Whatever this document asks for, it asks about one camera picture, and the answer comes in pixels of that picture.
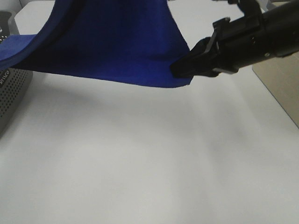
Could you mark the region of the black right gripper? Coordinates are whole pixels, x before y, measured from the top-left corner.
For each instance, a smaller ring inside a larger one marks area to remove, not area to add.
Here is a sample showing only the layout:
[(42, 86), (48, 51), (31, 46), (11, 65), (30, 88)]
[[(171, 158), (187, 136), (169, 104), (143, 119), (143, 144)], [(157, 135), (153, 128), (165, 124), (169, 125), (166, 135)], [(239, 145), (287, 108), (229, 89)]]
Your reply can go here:
[(266, 59), (266, 31), (260, 16), (244, 16), (234, 21), (226, 17), (214, 22), (213, 28), (212, 68), (201, 56), (211, 39), (206, 37), (170, 65), (175, 78), (217, 77), (221, 72), (234, 74), (242, 67)]

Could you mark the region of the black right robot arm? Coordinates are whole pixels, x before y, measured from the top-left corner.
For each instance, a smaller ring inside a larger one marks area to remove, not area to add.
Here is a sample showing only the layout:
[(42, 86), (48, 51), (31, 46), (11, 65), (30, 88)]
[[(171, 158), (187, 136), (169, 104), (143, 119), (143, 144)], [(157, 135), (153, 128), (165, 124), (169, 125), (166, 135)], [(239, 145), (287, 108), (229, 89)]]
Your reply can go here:
[(216, 77), (299, 50), (299, 2), (291, 0), (265, 13), (256, 0), (229, 0), (243, 17), (225, 17), (213, 23), (213, 34), (171, 64), (176, 78)]

